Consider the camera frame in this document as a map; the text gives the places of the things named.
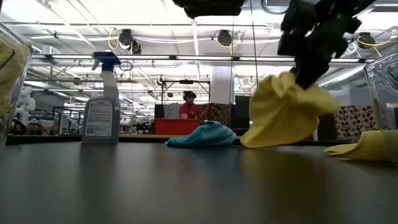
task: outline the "spray bottle label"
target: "spray bottle label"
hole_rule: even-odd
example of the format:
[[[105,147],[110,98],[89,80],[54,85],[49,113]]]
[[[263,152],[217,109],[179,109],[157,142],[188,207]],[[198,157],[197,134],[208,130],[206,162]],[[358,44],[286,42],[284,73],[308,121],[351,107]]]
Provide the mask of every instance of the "spray bottle label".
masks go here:
[[[87,115],[86,136],[112,135],[112,104],[108,100],[90,103]]]

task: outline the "red box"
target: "red box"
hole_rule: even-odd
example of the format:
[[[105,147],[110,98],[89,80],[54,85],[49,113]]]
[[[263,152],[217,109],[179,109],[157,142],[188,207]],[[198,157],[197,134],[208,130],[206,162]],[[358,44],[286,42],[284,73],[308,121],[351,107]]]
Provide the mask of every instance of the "red box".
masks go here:
[[[155,134],[189,135],[199,125],[198,119],[155,119]]]

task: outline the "person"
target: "person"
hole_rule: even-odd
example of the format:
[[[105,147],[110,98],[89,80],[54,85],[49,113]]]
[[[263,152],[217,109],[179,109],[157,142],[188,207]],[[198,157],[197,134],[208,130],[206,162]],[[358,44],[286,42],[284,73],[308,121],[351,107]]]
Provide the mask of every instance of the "person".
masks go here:
[[[194,104],[197,95],[192,91],[185,91],[183,99],[185,103],[180,107],[180,119],[196,119],[197,106]]]

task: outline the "red shirt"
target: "red shirt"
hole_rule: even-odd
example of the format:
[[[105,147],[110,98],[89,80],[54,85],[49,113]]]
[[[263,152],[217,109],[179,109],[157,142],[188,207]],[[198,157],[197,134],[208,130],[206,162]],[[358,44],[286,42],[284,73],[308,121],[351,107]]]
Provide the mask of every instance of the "red shirt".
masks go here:
[[[184,103],[180,107],[180,116],[181,114],[187,114],[188,119],[196,119],[197,118],[197,106],[195,104],[189,105],[188,103]]]

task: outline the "blue cloth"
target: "blue cloth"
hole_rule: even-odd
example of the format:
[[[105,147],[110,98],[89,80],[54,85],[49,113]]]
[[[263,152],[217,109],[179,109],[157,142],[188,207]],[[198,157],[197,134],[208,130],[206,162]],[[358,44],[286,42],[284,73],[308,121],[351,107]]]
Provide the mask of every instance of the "blue cloth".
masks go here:
[[[217,121],[207,121],[190,135],[180,138],[170,138],[167,146],[173,147],[203,147],[230,146],[236,139],[236,134]]]

